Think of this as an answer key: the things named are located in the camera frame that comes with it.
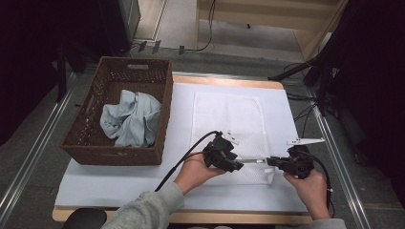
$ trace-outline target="wooden desk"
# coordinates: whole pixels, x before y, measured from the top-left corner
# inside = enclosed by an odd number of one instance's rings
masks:
[[[283,90],[283,85],[271,81],[253,81],[241,79],[224,79],[218,77],[190,77],[184,75],[173,76],[176,83],[188,84],[208,84],[220,86],[265,88]],[[69,215],[79,207],[53,208],[53,219],[65,221]],[[116,209],[106,209],[107,216],[110,217]],[[307,224],[311,222],[307,212],[269,212],[269,211],[203,211],[203,210],[180,210],[174,213],[170,221],[173,223],[262,223],[262,224]]]
[[[217,0],[214,20],[294,29],[305,60],[316,54],[326,34],[339,22],[349,0]],[[200,19],[208,20],[212,0],[197,1],[196,40]]]

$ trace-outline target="person's right hand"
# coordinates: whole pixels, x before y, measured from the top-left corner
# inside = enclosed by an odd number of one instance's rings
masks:
[[[284,177],[295,187],[298,197],[307,206],[313,220],[330,218],[327,207],[327,182],[321,173],[313,169],[305,179],[288,173],[284,173]]]

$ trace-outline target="person's right arm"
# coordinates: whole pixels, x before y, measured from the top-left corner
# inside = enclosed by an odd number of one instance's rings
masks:
[[[311,228],[346,228],[342,219],[331,219],[327,207],[327,183],[324,176],[316,170],[310,171],[305,179],[294,177],[284,173],[286,180],[297,190],[298,197],[307,206],[312,217]]]

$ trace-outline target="gray carpet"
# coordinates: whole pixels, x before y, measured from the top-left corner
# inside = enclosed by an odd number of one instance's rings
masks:
[[[289,64],[281,61],[269,61],[263,58],[246,58],[203,52],[187,52],[183,55],[178,55],[176,51],[160,50],[158,53],[151,54],[151,50],[146,50],[144,52],[132,51],[132,55],[139,58],[171,59],[173,61],[173,71],[177,72],[247,75],[251,76],[252,79],[265,78],[282,73],[284,67]],[[56,229],[62,227],[62,223],[53,221],[52,210],[60,180],[63,177],[70,157],[59,148],[59,144],[69,129],[75,113],[78,111],[75,104],[81,103],[94,69],[95,64],[90,65],[85,74],[79,76],[73,96],[64,114],[61,116],[57,127],[53,131],[28,185],[14,207],[6,228]],[[296,82],[301,82],[301,79],[301,74],[296,74],[292,79],[287,79],[285,81],[287,92],[307,95],[306,88],[302,84],[296,84]],[[54,105],[55,98],[56,90],[53,90],[20,126],[13,138],[0,147],[0,156],[2,158],[0,161],[0,188],[2,192],[10,184],[24,161],[42,125],[45,123],[51,107]],[[307,108],[308,105],[307,101],[290,100],[290,107],[294,116]],[[304,122],[304,118],[297,121],[296,125],[299,135],[302,133]],[[366,206],[373,228],[404,228],[404,210],[398,207],[397,199],[391,189],[389,180],[373,167],[365,168],[357,165],[353,159],[352,146],[347,140],[339,121],[329,115],[328,122],[339,143],[339,149],[343,153],[343,158],[350,170],[355,187]],[[320,136],[322,134],[314,115],[311,114],[306,125],[305,137]],[[330,172],[332,188],[334,190],[332,201],[335,206],[335,216],[344,219],[348,228],[356,228],[350,206],[346,201],[340,181],[330,162],[326,145],[310,145],[309,149],[325,163]],[[307,225],[302,225],[299,228],[308,227]]]

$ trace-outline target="gray cloth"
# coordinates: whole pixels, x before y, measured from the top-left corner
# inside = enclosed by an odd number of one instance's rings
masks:
[[[166,228],[169,216],[184,206],[184,196],[174,182],[169,182],[158,192],[142,193],[117,210],[106,221],[102,229]],[[312,229],[345,229],[342,219],[321,219],[314,221]]]
[[[106,104],[100,126],[116,146],[147,147],[155,142],[161,104],[150,94],[122,90],[119,104]]]

